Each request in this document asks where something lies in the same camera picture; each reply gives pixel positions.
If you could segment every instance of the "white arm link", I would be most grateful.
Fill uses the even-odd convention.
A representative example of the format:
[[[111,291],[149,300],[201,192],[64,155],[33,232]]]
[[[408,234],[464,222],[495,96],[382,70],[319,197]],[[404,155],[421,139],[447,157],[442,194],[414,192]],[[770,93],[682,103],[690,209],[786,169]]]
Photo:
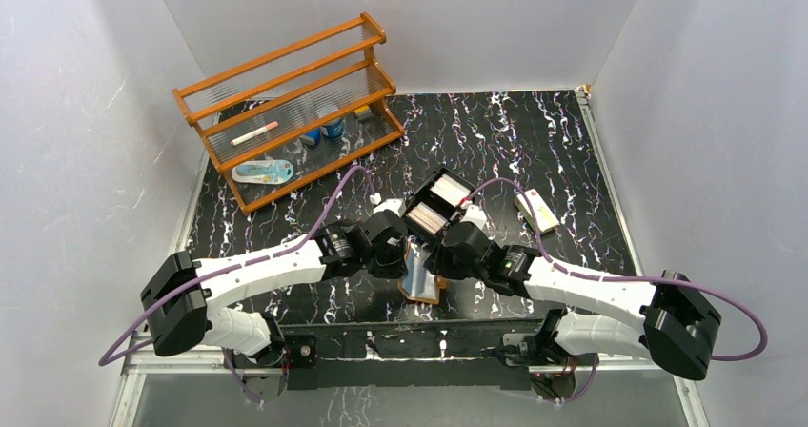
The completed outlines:
[[[639,344],[642,333],[611,317],[569,312],[558,322],[557,331],[555,342],[572,356],[605,353],[651,359]]]
[[[559,262],[565,268],[584,275],[615,276]],[[525,288],[532,299],[556,301],[605,315],[643,333],[645,316],[642,306],[650,305],[657,287],[648,283],[598,282],[564,274],[542,257],[537,257],[528,271],[531,278]]]
[[[404,200],[400,198],[391,198],[384,200],[380,205],[374,208],[374,214],[381,213],[382,211],[390,210],[398,217],[404,214]]]
[[[466,213],[463,214],[463,218],[460,219],[460,222],[471,222],[477,226],[480,230],[485,230],[485,222],[488,220],[488,217],[485,216],[485,212],[482,211],[477,205],[471,205],[466,208]]]
[[[270,344],[270,328],[259,313],[245,313],[222,308],[211,314],[212,328],[205,333],[202,344],[235,349],[252,356]]]
[[[218,310],[228,305],[254,295],[294,284],[312,284],[321,281],[326,267],[320,263],[320,257],[323,253],[314,241],[307,242],[295,253],[245,266],[248,260],[264,255],[272,256],[272,254],[286,247],[293,246],[300,238],[285,245],[254,253],[229,258],[199,259],[198,261],[202,263],[202,266],[196,269],[199,276],[233,264],[242,266],[241,269],[223,274],[201,284],[202,289],[211,290],[211,296],[207,299],[208,314],[215,314]]]

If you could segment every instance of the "white box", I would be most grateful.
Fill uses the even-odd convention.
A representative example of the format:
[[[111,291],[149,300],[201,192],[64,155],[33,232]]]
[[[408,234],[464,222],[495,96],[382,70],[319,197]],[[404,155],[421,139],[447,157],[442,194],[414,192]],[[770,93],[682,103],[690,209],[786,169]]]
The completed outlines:
[[[547,206],[547,203],[541,199],[541,195],[539,195],[535,189],[530,189],[529,191],[525,192],[525,194],[528,195],[528,199],[531,201],[533,209],[536,213],[538,230],[542,233],[546,233],[555,227],[558,227],[558,218],[553,214],[552,211],[550,211],[550,207]],[[515,203],[516,207],[522,212],[522,217],[524,217],[528,225],[533,227],[533,220],[530,218],[530,208],[528,208],[528,205],[521,194],[516,196]]]

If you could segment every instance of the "small box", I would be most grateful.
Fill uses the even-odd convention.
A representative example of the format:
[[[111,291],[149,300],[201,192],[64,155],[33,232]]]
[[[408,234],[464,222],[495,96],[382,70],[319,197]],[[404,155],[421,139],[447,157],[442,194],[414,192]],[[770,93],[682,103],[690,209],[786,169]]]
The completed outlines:
[[[374,115],[374,113],[371,111],[371,107],[367,105],[356,108],[356,111],[354,111],[353,114],[356,115],[356,120],[359,122],[364,122]]]
[[[320,142],[320,129],[314,129],[300,136],[299,139],[303,144],[314,147]]]
[[[535,189],[530,189],[529,191],[525,192],[528,195],[528,199],[531,201],[531,205],[533,205],[533,209],[535,211],[535,219],[538,221],[538,230],[542,233],[549,232],[550,230],[558,227],[558,218],[550,211],[550,207],[547,206],[547,203],[541,199],[541,195],[535,191]],[[528,225],[533,227],[533,220],[530,217],[530,209],[528,208],[525,199],[522,198],[522,195],[516,196],[516,207],[522,212],[522,217],[525,218]]]

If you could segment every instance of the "black joint motor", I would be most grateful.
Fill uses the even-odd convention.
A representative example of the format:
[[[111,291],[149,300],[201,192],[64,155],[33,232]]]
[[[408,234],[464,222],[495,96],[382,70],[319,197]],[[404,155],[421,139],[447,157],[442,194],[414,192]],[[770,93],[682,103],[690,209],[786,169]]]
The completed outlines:
[[[506,334],[499,346],[483,350],[483,357],[495,357],[506,366],[560,365],[564,364],[570,354],[556,344],[558,322],[567,314],[566,310],[551,310],[541,323],[535,335],[525,334],[517,344],[505,344]]]
[[[186,282],[196,278],[198,262],[191,260],[188,251],[171,254],[140,293],[143,309]],[[147,319],[158,356],[176,356],[196,346],[207,330],[208,304],[199,285],[189,288],[169,300]]]
[[[538,256],[538,250],[523,246],[501,248],[474,223],[460,222],[446,231],[426,267],[447,279],[480,279],[500,295],[529,297],[524,282]]]
[[[662,277],[690,282],[684,275],[665,271]],[[700,292],[678,286],[657,285],[645,315],[645,336],[640,342],[663,370],[694,381],[707,377],[716,345],[721,314]]]
[[[314,240],[326,265],[323,280],[349,277],[362,268],[371,275],[398,279],[405,274],[407,226],[392,211],[375,213],[364,222],[341,221],[326,226]]]

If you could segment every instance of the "small bottle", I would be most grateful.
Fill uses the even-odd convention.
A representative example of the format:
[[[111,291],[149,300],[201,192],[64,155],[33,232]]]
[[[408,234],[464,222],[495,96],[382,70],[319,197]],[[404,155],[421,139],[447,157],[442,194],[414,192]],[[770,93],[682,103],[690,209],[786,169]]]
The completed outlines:
[[[325,117],[332,112],[338,111],[339,108],[336,105],[324,105],[321,106],[319,110],[317,110],[317,117]],[[338,138],[342,136],[342,131],[345,128],[345,117],[338,117],[327,124],[323,124],[320,126],[320,132],[323,133],[323,136],[327,138]]]

